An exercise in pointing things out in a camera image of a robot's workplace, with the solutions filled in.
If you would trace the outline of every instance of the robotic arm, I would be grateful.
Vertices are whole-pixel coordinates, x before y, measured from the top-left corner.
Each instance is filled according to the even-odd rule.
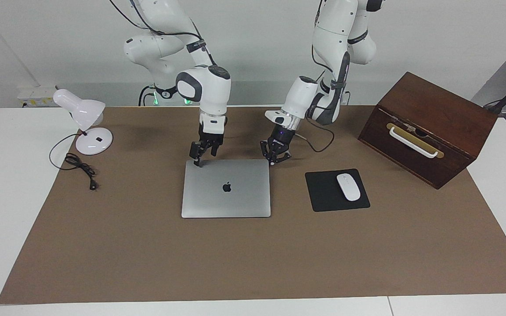
[[[376,44],[368,35],[368,12],[379,10],[383,0],[324,1],[316,16],[312,46],[326,70],[317,90],[310,90],[313,94],[309,104],[299,102],[295,104],[296,108],[289,108],[285,103],[279,114],[270,111],[265,113],[265,116],[276,124],[271,137],[261,141],[263,156],[272,165],[291,157],[289,143],[304,114],[321,125],[335,122],[339,116],[339,105],[345,90],[350,63],[365,65],[376,54]],[[289,91],[287,102],[289,98],[293,98],[291,94],[299,93],[295,88],[296,82]],[[301,115],[295,116],[297,124],[294,126],[283,124],[287,122],[286,117],[294,116],[291,113],[302,110],[304,112]]]
[[[223,144],[227,121],[225,113],[231,89],[230,75],[214,62],[206,42],[177,0],[130,2],[142,20],[145,18],[147,22],[144,24],[152,29],[153,34],[128,40],[125,52],[130,60],[150,70],[156,86],[158,83],[166,84],[163,81],[164,74],[170,72],[170,65],[161,58],[186,47],[195,62],[194,68],[177,75],[176,86],[168,92],[176,90],[187,100],[200,102],[199,141],[191,144],[189,153],[195,165],[199,166],[200,158],[209,148],[211,154],[216,156],[217,149]]]

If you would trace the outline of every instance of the table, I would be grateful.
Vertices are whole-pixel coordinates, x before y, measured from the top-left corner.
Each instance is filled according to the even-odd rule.
[[[61,108],[0,108],[0,290],[58,170],[49,149],[76,131]],[[60,161],[71,142],[54,151]],[[506,233],[506,122],[500,118],[480,157],[468,170]],[[325,315],[498,315],[506,294],[261,300],[233,302],[147,302],[0,306],[0,315],[46,314],[325,314]]]

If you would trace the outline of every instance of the white handle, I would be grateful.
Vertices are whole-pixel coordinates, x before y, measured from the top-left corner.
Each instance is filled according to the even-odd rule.
[[[394,132],[395,130],[395,127],[392,127],[390,129],[390,136],[392,136],[393,138],[395,138],[396,140],[399,140],[400,142],[402,142],[403,144],[406,144],[407,146],[409,146],[411,149],[415,150],[416,152],[418,152],[419,154],[422,154],[423,156],[425,156],[426,158],[430,158],[430,159],[433,159],[435,158],[436,156],[438,156],[438,151],[434,152],[434,154],[430,154],[429,152],[427,152],[426,150],[424,150],[423,148],[417,146],[416,144],[410,142],[409,140],[406,140],[405,138],[403,138],[402,136],[399,136],[398,134],[396,134]]]

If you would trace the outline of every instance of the white mouse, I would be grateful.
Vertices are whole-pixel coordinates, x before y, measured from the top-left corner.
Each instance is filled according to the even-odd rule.
[[[356,201],[360,198],[360,189],[353,176],[348,173],[339,174],[337,176],[337,182],[339,182],[339,186],[347,200]]]

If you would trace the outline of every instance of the mouse pad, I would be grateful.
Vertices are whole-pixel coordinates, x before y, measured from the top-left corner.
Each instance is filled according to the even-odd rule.
[[[360,198],[356,201],[349,201],[345,198],[337,176],[348,173],[353,176],[360,190]],[[306,172],[307,190],[310,192],[311,208],[314,212],[327,212],[339,210],[353,210],[355,208],[369,208],[370,201],[356,169]]]

